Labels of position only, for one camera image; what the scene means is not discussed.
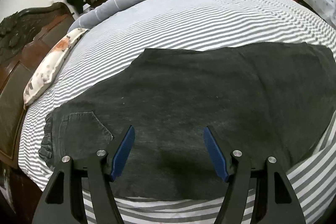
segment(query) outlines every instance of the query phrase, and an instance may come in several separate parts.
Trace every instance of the pillow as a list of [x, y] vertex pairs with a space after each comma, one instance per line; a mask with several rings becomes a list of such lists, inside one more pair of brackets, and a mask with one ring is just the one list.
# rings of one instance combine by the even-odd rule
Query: pillow
[[50, 50], [26, 85], [23, 93], [25, 106], [36, 101], [50, 87], [69, 52], [87, 30], [73, 29]]

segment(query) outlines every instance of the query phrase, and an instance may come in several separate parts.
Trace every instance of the gray and white striped sheet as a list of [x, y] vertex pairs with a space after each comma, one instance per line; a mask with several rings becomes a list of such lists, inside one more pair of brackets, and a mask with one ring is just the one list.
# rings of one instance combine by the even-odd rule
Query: gray and white striped sheet
[[[28, 109], [19, 166], [44, 189], [52, 173], [38, 156], [46, 114], [122, 71], [145, 48], [205, 51], [264, 41], [307, 42], [329, 47], [336, 57], [335, 38], [332, 27], [292, 0], [143, 1], [93, 27], [78, 42], [54, 84]], [[313, 155], [287, 172], [307, 223], [323, 214], [336, 193], [335, 118], [336, 114]], [[243, 224], [250, 222], [254, 193], [249, 192]], [[117, 204], [126, 223], [206, 224], [213, 223], [222, 200], [123, 198]], [[89, 223], [95, 223], [87, 192], [84, 203]]]

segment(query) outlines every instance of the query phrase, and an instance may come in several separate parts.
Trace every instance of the bed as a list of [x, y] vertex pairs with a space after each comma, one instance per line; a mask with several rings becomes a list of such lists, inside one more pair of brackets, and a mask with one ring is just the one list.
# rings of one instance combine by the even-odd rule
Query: bed
[[[307, 42], [329, 47], [336, 58], [336, 31], [292, 0], [139, 0], [106, 19], [97, 9], [91, 14], [97, 22], [72, 50], [53, 85], [29, 107], [22, 126], [18, 164], [41, 190], [52, 174], [38, 155], [46, 115], [127, 68], [145, 48], [206, 51], [264, 41]], [[79, 20], [73, 27], [87, 27], [84, 23]], [[311, 156], [287, 171], [306, 223], [330, 214], [336, 193], [335, 131], [336, 114]], [[83, 193], [88, 223], [96, 223], [90, 193]], [[250, 223], [254, 193], [249, 191], [244, 224]], [[222, 200], [116, 199], [126, 223], [213, 223]]]

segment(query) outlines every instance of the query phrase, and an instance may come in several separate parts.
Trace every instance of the wooden headboard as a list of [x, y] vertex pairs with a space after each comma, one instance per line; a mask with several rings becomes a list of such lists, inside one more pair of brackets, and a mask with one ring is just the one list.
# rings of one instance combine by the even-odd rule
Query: wooden headboard
[[73, 22], [68, 7], [58, 2], [22, 10], [0, 23], [0, 161], [13, 168], [26, 114], [24, 88]]

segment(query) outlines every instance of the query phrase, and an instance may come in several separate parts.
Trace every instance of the dark gray jeans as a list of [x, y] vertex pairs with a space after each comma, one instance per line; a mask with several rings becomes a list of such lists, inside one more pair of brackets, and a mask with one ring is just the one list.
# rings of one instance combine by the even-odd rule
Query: dark gray jeans
[[204, 146], [205, 126], [252, 162], [272, 155], [288, 170], [328, 126], [335, 90], [336, 63], [324, 46], [146, 49], [118, 75], [53, 110], [39, 154], [50, 167], [64, 155], [86, 157], [132, 124], [135, 144], [112, 184], [116, 196], [218, 198], [226, 185]]

